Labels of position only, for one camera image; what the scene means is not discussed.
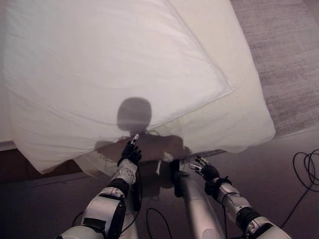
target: white pillow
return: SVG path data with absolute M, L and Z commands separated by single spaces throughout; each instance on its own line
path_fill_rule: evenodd
M 231 92 L 165 0 L 11 0 L 6 7 L 13 139 L 40 171 Z M 136 117 L 125 115 L 132 102 Z

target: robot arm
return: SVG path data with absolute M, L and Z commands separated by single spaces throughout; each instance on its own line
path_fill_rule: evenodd
M 247 239 L 292 239 L 287 233 L 262 217 L 234 188 L 228 178 L 220 178 L 217 169 L 204 158 L 196 159 L 201 166 L 191 164 L 205 179 L 205 192 L 222 204 L 228 217 L 236 223 Z
M 72 227 L 57 239 L 117 239 L 125 218 L 125 199 L 136 181 L 141 151 L 135 146 L 139 135 L 126 145 L 118 170 L 109 185 L 87 206 L 81 226 Z

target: cable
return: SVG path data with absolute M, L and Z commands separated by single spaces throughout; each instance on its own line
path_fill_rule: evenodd
M 150 235 L 150 238 L 153 239 L 152 237 L 152 234 L 151 234 L 151 230 L 150 230 L 150 225 L 149 225 L 149 212 L 153 210 L 155 212 L 157 212 L 158 214 L 160 214 L 160 216 L 164 219 L 164 222 L 166 224 L 166 227 L 167 227 L 167 230 L 168 230 L 168 233 L 169 233 L 169 238 L 172 239 L 173 237 L 171 236 L 171 232 L 170 232 L 170 228 L 168 226 L 168 223 L 166 221 L 166 218 L 163 216 L 162 213 L 160 213 L 159 210 L 155 209 L 155 208 L 148 208 L 148 210 L 146 211 L 146 226 L 148 228 L 148 232 L 149 232 L 149 235 Z
M 297 171 L 297 168 L 296 168 L 296 158 L 300 154 L 304 155 L 304 170 L 307 172 L 308 178 L 310 180 L 310 184 L 308 186 L 301 179 L 301 177 L 300 177 L 300 175 L 299 175 L 299 173 Z M 296 202 L 294 208 L 291 210 L 291 212 L 289 213 L 289 215 L 287 216 L 286 220 L 284 221 L 284 223 L 281 225 L 280 228 L 283 228 L 285 226 L 285 224 L 288 222 L 288 220 L 290 219 L 292 214 L 295 212 L 297 206 L 305 198 L 305 196 L 307 195 L 307 193 L 309 191 L 319 193 L 319 190 L 313 189 L 313 186 L 318 186 L 319 185 L 319 179 L 316 177 L 316 168 L 315 168 L 315 164 L 314 164 L 314 161 L 313 161 L 313 155 L 319 155 L 319 149 L 316 149 L 316 150 L 314 150 L 311 153 L 298 152 L 293 157 L 293 168 L 294 168 L 295 174 L 298 177 L 298 179 L 301 182 L 301 184 L 306 188 L 306 190 L 302 194 L 302 196 L 299 198 L 299 200 Z
M 140 200 L 140 209 L 138 210 L 138 212 L 136 213 L 134 219 L 132 220 L 132 222 L 122 230 L 122 232 L 120 233 L 120 236 L 121 234 L 123 234 L 123 232 L 125 232 L 136 220 L 136 218 L 138 217 L 139 213 L 140 213 L 140 210 L 141 210 L 141 206 L 142 206 L 142 198 L 143 198 L 143 186 L 142 186 L 142 177 L 141 177 L 141 172 L 140 172 L 140 168 L 138 168 L 137 170 L 138 172 L 138 175 L 139 175 L 139 179 L 140 179 L 140 193 L 141 193 L 141 200 Z
M 78 217 L 79 216 L 81 216 L 82 214 L 84 213 L 84 211 L 83 212 L 80 212 L 78 215 L 76 215 L 75 216 L 75 218 L 73 219 L 73 221 L 72 221 L 72 227 L 74 227 L 75 226 L 75 222 L 76 222 L 76 220 L 78 219 Z

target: gray carpet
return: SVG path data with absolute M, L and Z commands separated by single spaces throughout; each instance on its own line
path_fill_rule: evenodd
M 277 136 L 319 122 L 319 26 L 303 0 L 231 0 Z

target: white fabric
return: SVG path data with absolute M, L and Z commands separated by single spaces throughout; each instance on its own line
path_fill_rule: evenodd
M 6 9 L 13 139 L 39 171 L 231 91 L 165 0 L 11 0 Z M 118 125 L 128 98 L 147 100 L 152 117 L 137 105 L 146 122 Z
M 229 0 L 170 2 L 236 90 L 155 130 L 161 135 L 179 135 L 193 153 L 214 149 L 238 152 L 270 140 L 275 134 L 274 125 L 250 50 Z M 145 142 L 141 141 L 143 137 L 138 144 L 148 145 L 142 147 L 145 156 L 149 154 L 149 148 L 156 148 L 168 140 L 163 138 L 148 144 L 149 138 L 146 137 Z M 90 174 L 102 171 L 112 175 L 116 164 L 111 162 L 118 159 L 123 147 L 119 143 L 106 146 L 78 157 L 76 162 Z M 162 150 L 167 148 L 167 143 L 161 147 Z M 152 158 L 152 155 L 146 155 L 146 158 Z

